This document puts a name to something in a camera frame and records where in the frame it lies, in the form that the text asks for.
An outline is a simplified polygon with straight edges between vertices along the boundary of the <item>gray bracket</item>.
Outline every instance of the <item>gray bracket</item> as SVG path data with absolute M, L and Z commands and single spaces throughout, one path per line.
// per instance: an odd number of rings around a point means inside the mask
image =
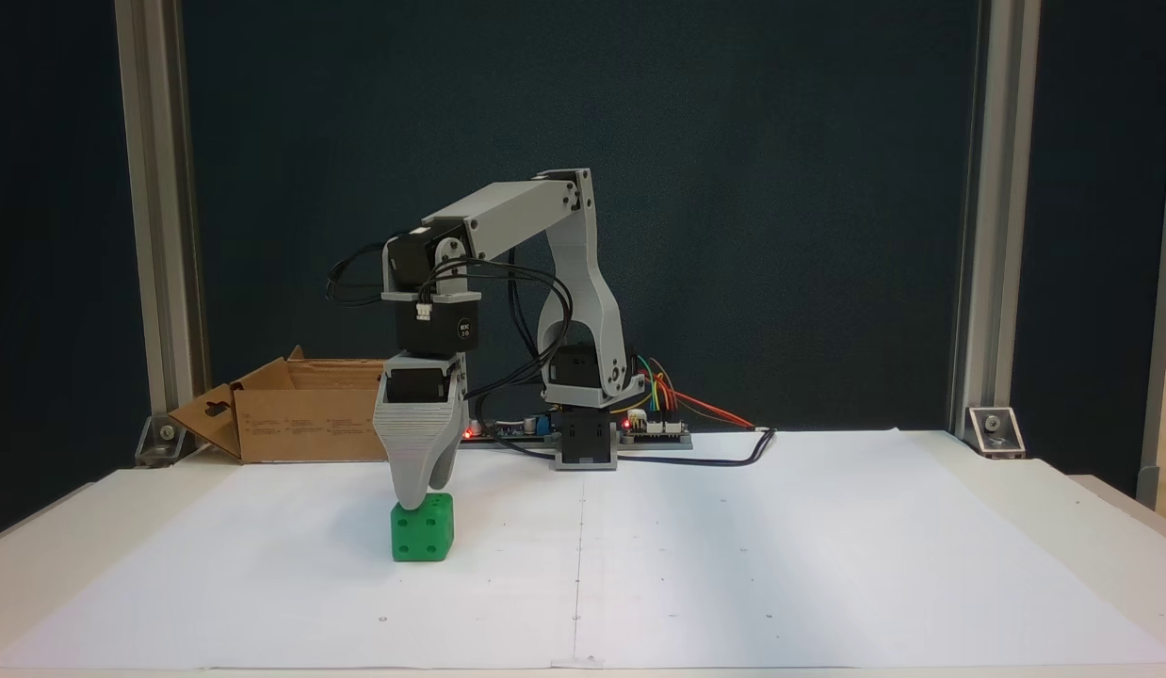
M 197 438 L 167 415 L 148 417 L 135 449 L 135 466 L 161 468 L 182 461 L 197 449 Z
M 1010 407 L 968 407 L 965 442 L 982 457 L 1026 459 L 1026 443 Z

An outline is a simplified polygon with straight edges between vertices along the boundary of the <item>green wire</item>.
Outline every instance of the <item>green wire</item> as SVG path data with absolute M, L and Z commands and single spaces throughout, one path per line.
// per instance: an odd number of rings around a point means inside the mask
M 646 365 L 646 373 L 651 378 L 651 394 L 653 396 L 652 403 L 654 403 L 654 408 L 658 407 L 658 387 L 654 382 L 654 370 L 651 369 L 651 363 L 646 362 L 646 358 L 638 356 L 639 361 L 642 361 L 642 365 Z

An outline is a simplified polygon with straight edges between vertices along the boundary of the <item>white table surface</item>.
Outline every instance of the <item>white table surface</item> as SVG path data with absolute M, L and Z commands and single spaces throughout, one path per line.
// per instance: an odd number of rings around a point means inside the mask
M 1060 559 L 1093 592 L 1166 648 L 1166 538 L 1038 460 L 989 461 L 941 432 L 906 433 L 932 452 L 977 497 Z M 198 454 L 173 468 L 119 470 L 0 538 L 0 651 L 31 630 L 89 582 L 136 548 L 205 490 L 233 471 L 220 454 Z M 561 676 L 570 670 L 521 671 Z M 0 677 L 124 678 L 185 676 L 162 671 L 44 671 L 0 669 Z M 513 671 L 203 671 L 223 678 L 261 676 L 511 676 Z M 659 670 L 609 671 L 638 676 L 953 676 L 1166 677 L 1166 665 L 979 666 L 926 670 Z

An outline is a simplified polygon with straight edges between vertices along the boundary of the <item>green dice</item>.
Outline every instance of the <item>green dice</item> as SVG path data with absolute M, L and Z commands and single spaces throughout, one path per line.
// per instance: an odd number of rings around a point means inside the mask
M 454 497 L 429 492 L 416 510 L 389 510 L 389 553 L 398 561 L 444 559 L 454 545 Z

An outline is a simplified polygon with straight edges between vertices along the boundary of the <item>robotic arm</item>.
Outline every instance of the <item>robotic arm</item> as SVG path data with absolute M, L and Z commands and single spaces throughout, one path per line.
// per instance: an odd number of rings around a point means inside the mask
M 470 422 L 466 351 L 478 347 L 479 293 L 468 279 L 433 279 L 435 266 L 497 259 L 545 232 L 556 278 L 570 292 L 570 324 L 586 327 L 592 344 L 561 344 L 541 369 L 546 403 L 561 405 L 556 468 L 616 468 L 617 432 L 609 407 L 644 390 L 625 348 L 617 300 L 596 260 L 596 196 L 588 168 L 539 173 L 531 181 L 497 182 L 428 215 L 384 249 L 384 300 L 394 302 L 399 355 L 386 361 L 373 426 L 389 456 L 399 504 L 414 510 L 428 488 L 454 471 Z M 421 300 L 420 289 L 424 288 Z M 427 292 L 431 291 L 431 303 Z M 536 323 L 546 351 L 566 331 L 562 306 L 547 298 Z

